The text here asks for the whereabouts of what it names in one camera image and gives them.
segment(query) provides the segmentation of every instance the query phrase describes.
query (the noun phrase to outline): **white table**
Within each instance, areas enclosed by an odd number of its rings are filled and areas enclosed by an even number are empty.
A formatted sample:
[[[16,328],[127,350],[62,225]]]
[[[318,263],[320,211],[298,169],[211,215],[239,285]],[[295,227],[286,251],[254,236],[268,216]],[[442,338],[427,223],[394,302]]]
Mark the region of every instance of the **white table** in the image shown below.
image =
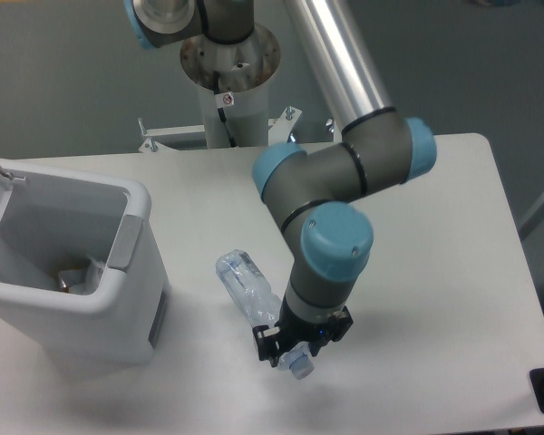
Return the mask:
[[[375,232],[348,302],[355,324],[301,382],[257,360],[214,272],[220,255],[242,248],[284,292],[292,257],[249,175],[260,150],[39,160],[145,183],[173,294],[142,367],[49,355],[0,320],[0,433],[543,425],[528,373],[544,367],[544,320],[490,146],[474,134],[438,143],[429,175],[355,203]]]

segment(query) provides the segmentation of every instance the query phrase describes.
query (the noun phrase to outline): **plastic water bottle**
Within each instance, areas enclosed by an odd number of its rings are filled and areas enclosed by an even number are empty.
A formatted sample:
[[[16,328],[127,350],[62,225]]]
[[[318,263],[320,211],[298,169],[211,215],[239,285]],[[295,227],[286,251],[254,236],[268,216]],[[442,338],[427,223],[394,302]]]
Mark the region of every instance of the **plastic water bottle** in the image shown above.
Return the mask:
[[[244,251],[236,249],[216,263],[216,273],[250,326],[273,327],[280,315],[280,298],[272,293],[270,283]],[[308,343],[302,342],[279,361],[279,370],[288,370],[298,380],[307,377],[315,366],[308,358]]]

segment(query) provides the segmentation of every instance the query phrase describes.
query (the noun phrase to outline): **robotic arm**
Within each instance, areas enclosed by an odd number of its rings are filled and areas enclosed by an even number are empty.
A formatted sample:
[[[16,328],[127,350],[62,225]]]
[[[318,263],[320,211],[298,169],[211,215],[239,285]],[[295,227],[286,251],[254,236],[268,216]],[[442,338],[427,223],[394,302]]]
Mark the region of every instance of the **robotic arm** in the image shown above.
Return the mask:
[[[253,330],[259,359],[272,366],[302,341],[316,356],[353,323],[345,303],[368,261],[373,230],[348,203],[428,172],[437,156],[430,129],[419,119],[402,119],[394,108],[346,1],[285,3],[344,141],[311,154],[295,143],[277,144],[252,171],[295,258],[278,323]],[[133,8],[156,46],[198,33],[218,44],[242,44],[254,28],[253,1],[198,0],[194,6],[185,0],[133,0]],[[146,21],[165,21],[167,15],[172,24],[190,17],[189,23],[165,34]]]

